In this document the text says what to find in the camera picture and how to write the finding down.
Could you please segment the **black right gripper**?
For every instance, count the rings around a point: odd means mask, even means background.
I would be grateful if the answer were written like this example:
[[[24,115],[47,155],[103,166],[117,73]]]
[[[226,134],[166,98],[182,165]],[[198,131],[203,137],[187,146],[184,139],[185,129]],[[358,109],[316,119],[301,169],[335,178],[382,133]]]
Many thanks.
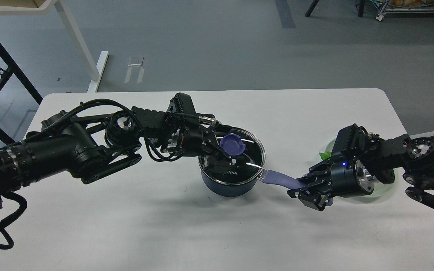
[[[322,194],[315,187],[304,186],[296,189],[289,189],[287,194],[291,198],[297,198],[309,208],[324,211],[334,202],[334,197],[351,198],[356,196],[370,195],[374,192],[375,184],[373,177],[366,177],[364,166],[357,161],[323,160],[309,168],[309,172],[298,177],[296,180],[305,185],[315,181],[331,178],[331,193]]]

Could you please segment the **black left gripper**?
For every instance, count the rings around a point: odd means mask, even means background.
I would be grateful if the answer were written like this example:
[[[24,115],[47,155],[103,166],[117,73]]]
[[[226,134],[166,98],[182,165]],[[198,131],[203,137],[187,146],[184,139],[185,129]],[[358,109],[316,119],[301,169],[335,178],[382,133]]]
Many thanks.
[[[212,139],[221,139],[230,134],[232,130],[239,129],[235,126],[223,125],[220,122],[208,128],[203,125],[184,126],[179,129],[176,145],[172,152],[181,154],[183,157],[202,157],[202,170],[209,174],[226,174],[236,172],[242,154],[231,156],[210,147]]]

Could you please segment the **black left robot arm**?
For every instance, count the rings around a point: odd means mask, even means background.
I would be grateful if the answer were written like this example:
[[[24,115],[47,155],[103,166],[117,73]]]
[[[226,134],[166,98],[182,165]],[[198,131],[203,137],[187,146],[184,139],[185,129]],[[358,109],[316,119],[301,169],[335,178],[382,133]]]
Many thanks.
[[[142,145],[156,162],[207,157],[217,166],[246,149],[231,126],[212,114],[197,113],[183,93],[175,94],[166,111],[94,99],[42,125],[40,132],[0,148],[0,250],[14,247],[6,228],[27,208],[16,191],[44,178],[68,171],[84,184],[93,183],[140,162]]]

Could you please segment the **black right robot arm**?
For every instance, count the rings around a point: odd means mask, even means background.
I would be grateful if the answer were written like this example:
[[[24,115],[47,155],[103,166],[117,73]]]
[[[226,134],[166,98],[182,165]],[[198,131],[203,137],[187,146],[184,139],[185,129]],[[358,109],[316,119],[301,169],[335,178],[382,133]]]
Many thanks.
[[[394,183],[396,168],[403,168],[403,179],[410,184],[406,195],[434,209],[434,137],[403,134],[384,140],[355,124],[338,132],[331,156],[309,168],[298,179],[303,185],[287,193],[323,211],[336,196],[371,195],[376,183]]]

